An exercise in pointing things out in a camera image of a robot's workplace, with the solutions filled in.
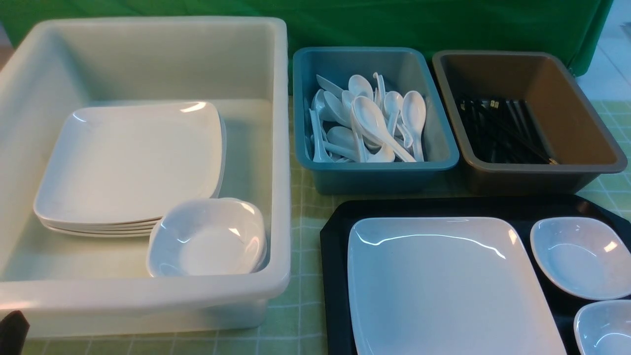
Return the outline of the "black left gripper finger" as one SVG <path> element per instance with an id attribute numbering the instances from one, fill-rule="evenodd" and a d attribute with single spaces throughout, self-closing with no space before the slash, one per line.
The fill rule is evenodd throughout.
<path id="1" fill-rule="evenodd" d="M 0 322 L 0 354 L 20 355 L 30 324 L 21 311 L 10 312 Z"/>

